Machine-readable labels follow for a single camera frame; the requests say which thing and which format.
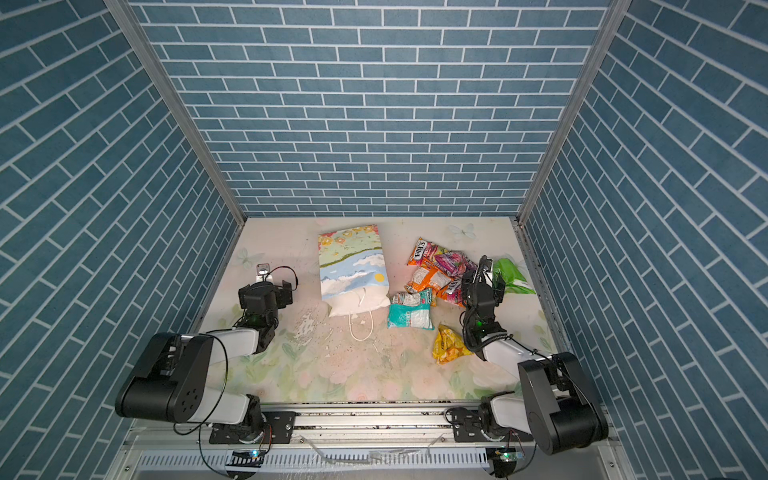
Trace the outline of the green snack packet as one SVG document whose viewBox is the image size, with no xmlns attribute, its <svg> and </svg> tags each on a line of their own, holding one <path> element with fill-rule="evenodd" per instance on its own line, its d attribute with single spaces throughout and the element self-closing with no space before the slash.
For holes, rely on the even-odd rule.
<svg viewBox="0 0 768 480">
<path fill-rule="evenodd" d="M 500 258 L 494 261 L 493 281 L 495 284 L 503 285 L 506 293 L 535 294 L 535 290 L 517 265 L 507 258 Z"/>
</svg>

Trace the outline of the colourful paper gift bag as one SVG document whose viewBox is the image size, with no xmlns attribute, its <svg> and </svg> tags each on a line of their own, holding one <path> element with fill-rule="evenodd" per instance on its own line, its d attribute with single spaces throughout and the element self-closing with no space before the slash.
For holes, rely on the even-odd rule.
<svg viewBox="0 0 768 480">
<path fill-rule="evenodd" d="M 318 235 L 321 299 L 330 317 L 351 321 L 390 305 L 390 283 L 376 224 Z"/>
</svg>

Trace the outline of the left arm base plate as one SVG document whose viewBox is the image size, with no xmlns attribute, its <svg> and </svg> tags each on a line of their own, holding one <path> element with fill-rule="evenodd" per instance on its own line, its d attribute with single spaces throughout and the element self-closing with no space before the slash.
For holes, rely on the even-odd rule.
<svg viewBox="0 0 768 480">
<path fill-rule="evenodd" d="M 236 425 L 217 424 L 212 427 L 212 445 L 283 445 L 289 444 L 297 414 L 294 411 L 266 411 Z"/>
</svg>

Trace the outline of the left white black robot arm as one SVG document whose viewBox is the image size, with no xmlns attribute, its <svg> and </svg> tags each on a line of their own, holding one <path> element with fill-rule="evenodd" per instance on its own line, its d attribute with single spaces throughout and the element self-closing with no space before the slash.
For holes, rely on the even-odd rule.
<svg viewBox="0 0 768 480">
<path fill-rule="evenodd" d="M 275 284 L 265 274 L 238 290 L 241 317 L 228 329 L 197 335 L 158 333 L 120 388 L 115 412 L 124 418 L 212 427 L 214 444 L 253 444 L 275 437 L 254 395 L 207 386 L 209 368 L 263 353 L 275 337 L 278 312 L 293 303 L 297 283 Z"/>
</svg>

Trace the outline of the teal snack packet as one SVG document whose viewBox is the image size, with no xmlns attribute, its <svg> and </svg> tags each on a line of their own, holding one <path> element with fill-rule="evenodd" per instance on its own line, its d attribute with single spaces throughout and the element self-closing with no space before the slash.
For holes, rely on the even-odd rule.
<svg viewBox="0 0 768 480">
<path fill-rule="evenodd" d="M 399 292 L 390 300 L 387 326 L 389 328 L 419 328 L 433 330 L 431 307 L 432 291 L 417 293 Z"/>
</svg>

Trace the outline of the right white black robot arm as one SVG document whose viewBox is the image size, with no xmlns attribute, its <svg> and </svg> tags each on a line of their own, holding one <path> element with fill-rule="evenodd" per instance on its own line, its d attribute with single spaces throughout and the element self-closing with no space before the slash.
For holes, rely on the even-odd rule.
<svg viewBox="0 0 768 480">
<path fill-rule="evenodd" d="M 495 309 L 506 284 L 493 268 L 493 260 L 483 256 L 475 270 L 462 276 L 462 338 L 481 360 L 517 373 L 522 397 L 507 392 L 483 398 L 478 409 L 482 431 L 490 438 L 527 433 L 548 455 L 605 440 L 608 421 L 577 357 L 541 353 L 497 321 Z"/>
</svg>

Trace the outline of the pink purple snack packet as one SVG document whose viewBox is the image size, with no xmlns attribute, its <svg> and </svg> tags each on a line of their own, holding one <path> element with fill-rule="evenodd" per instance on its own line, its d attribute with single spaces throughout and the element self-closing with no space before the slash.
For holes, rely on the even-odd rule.
<svg viewBox="0 0 768 480">
<path fill-rule="evenodd" d="M 477 270 L 477 264 L 460 251 L 445 251 L 435 254 L 433 263 L 452 278 L 461 278 L 465 273 L 473 273 Z"/>
</svg>

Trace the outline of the yellow snack packet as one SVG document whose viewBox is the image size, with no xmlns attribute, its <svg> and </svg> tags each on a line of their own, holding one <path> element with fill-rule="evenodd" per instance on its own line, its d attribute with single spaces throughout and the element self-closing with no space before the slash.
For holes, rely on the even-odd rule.
<svg viewBox="0 0 768 480">
<path fill-rule="evenodd" d="M 460 357 L 471 356 L 462 337 L 450 327 L 440 324 L 432 347 L 432 357 L 440 365 L 452 362 Z"/>
</svg>

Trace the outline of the multicolour snack packet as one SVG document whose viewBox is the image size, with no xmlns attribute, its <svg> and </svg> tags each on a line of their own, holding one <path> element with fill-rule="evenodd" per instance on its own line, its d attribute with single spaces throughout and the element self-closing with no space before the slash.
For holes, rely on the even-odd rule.
<svg viewBox="0 0 768 480">
<path fill-rule="evenodd" d="M 457 278 L 451 280 L 448 284 L 441 287 L 436 296 L 450 304 L 460 307 L 464 306 L 463 293 L 462 293 L 462 279 Z"/>
</svg>

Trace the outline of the orange white snack packet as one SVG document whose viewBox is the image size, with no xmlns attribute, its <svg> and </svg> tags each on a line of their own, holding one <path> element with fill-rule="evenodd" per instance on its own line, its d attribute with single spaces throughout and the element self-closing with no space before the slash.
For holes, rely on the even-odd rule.
<svg viewBox="0 0 768 480">
<path fill-rule="evenodd" d="M 439 292 L 448 286 L 453 279 L 439 268 L 430 265 L 421 265 L 413 273 L 406 283 L 405 289 L 409 293 L 418 293 L 427 289 Z"/>
</svg>

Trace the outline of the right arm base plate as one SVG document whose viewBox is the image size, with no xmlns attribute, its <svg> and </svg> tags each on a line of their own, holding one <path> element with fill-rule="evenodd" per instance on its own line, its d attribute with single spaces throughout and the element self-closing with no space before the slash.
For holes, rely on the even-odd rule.
<svg viewBox="0 0 768 480">
<path fill-rule="evenodd" d="M 444 411 L 444 419 L 450 425 L 454 441 L 457 443 L 478 442 L 529 442 L 531 434 L 513 428 L 497 425 L 484 409 L 470 410 L 465 407 L 452 407 Z"/>
</svg>

